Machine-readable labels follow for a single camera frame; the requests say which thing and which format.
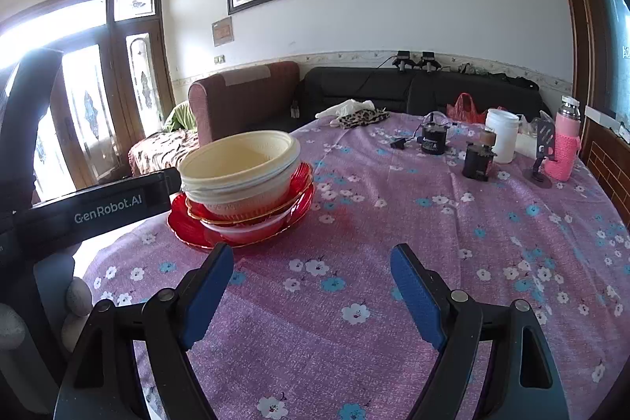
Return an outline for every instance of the purple tablecloth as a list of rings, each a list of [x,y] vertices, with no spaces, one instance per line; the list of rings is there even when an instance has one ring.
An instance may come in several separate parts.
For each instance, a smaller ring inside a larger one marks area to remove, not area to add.
[[[489,182],[462,177],[466,140],[421,154],[418,118],[392,115],[364,128],[316,121],[295,134],[313,164],[312,211],[279,237],[235,250],[235,272],[210,330],[189,353],[217,416],[234,419],[400,420],[436,352],[421,340],[389,272],[407,242],[451,288],[480,302],[522,297],[535,309],[575,419],[599,405],[630,354],[630,237],[581,162],[566,183],[539,189],[517,155]],[[85,279],[94,299],[119,305],[174,287],[205,255],[179,243],[157,216],[103,249]],[[470,418],[488,346],[464,399]],[[146,353],[139,353],[149,402]]]

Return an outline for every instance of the brick pattern panel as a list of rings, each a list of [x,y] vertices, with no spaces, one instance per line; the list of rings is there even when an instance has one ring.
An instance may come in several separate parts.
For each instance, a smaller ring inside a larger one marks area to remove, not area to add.
[[[621,219],[630,228],[630,178],[593,141],[588,154],[588,168],[612,201]]]

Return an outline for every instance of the brown sofa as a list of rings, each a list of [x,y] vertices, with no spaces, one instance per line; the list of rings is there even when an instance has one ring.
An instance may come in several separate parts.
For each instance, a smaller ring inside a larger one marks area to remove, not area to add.
[[[199,145],[250,130],[291,132],[291,103],[300,81],[293,61],[230,70],[200,79],[188,90]]]

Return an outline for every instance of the red plastic bag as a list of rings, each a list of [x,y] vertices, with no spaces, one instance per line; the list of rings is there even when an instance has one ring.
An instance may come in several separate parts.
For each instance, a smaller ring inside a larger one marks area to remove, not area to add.
[[[446,106],[446,116],[454,121],[465,121],[467,123],[485,123],[487,110],[478,113],[474,105],[473,98],[468,93],[462,93],[458,97],[455,105]]]

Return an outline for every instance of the green cloth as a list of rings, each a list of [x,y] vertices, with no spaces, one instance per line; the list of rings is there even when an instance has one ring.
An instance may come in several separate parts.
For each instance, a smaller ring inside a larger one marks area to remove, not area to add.
[[[188,100],[176,105],[166,118],[164,132],[175,132],[179,129],[196,130],[195,115],[190,109]]]

